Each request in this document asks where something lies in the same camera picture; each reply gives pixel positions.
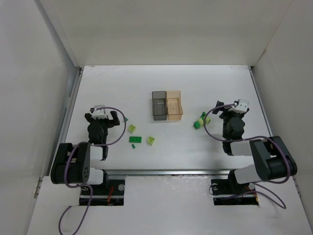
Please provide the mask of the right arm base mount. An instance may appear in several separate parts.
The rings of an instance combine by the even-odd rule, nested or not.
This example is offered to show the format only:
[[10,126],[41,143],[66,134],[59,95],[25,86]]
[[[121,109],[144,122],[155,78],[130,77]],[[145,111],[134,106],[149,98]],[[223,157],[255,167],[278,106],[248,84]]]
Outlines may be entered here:
[[227,179],[211,179],[209,193],[213,196],[214,206],[258,206],[258,198],[253,183],[238,184]]

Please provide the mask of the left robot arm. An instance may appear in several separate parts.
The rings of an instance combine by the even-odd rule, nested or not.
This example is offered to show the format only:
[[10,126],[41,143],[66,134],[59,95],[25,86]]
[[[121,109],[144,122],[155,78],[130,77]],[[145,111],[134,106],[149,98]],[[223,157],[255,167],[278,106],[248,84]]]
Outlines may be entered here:
[[88,141],[76,145],[59,144],[50,172],[53,184],[100,185],[104,182],[104,172],[90,166],[91,160],[104,161],[108,155],[108,147],[116,142],[107,143],[108,130],[120,125],[118,110],[112,108],[111,119],[106,115],[106,108],[91,108],[84,115],[89,123],[87,127]]

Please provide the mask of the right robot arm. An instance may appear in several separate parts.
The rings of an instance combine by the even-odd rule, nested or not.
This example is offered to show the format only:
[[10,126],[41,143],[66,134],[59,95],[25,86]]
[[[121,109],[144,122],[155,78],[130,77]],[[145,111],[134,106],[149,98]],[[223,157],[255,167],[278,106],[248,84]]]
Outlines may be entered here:
[[279,136],[243,139],[245,122],[243,117],[249,111],[248,102],[237,100],[231,105],[217,101],[213,114],[221,112],[219,118],[223,120],[224,152],[229,156],[251,156],[253,164],[233,169],[226,180],[222,182],[226,193],[243,193],[244,187],[254,182],[270,182],[285,178],[286,180],[297,174],[295,160]]

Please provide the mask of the green and lime lego stack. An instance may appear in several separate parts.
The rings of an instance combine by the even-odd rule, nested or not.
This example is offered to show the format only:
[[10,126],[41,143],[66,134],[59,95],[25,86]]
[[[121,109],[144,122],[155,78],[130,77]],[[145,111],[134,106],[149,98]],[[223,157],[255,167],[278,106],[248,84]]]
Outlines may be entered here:
[[193,127],[197,130],[203,127],[204,125],[207,125],[211,122],[210,117],[205,118],[206,112],[202,112],[201,116],[197,121],[194,122]]

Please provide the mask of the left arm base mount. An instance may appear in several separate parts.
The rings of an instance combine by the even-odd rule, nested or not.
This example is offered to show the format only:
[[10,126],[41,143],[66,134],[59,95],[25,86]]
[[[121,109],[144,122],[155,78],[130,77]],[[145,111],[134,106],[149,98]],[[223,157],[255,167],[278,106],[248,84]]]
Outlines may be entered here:
[[93,195],[90,206],[123,206],[125,193],[125,176],[104,173],[104,181],[91,185]]

